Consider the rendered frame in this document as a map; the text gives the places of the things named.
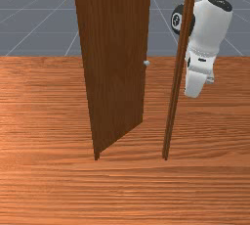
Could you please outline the brown wooden door leaf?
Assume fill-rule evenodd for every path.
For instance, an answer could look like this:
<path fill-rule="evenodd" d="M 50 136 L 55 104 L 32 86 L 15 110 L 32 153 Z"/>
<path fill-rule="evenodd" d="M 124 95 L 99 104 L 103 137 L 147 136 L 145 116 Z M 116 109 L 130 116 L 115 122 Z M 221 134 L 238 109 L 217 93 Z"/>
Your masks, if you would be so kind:
<path fill-rule="evenodd" d="M 75 0 L 94 157 L 143 122 L 150 0 Z"/>

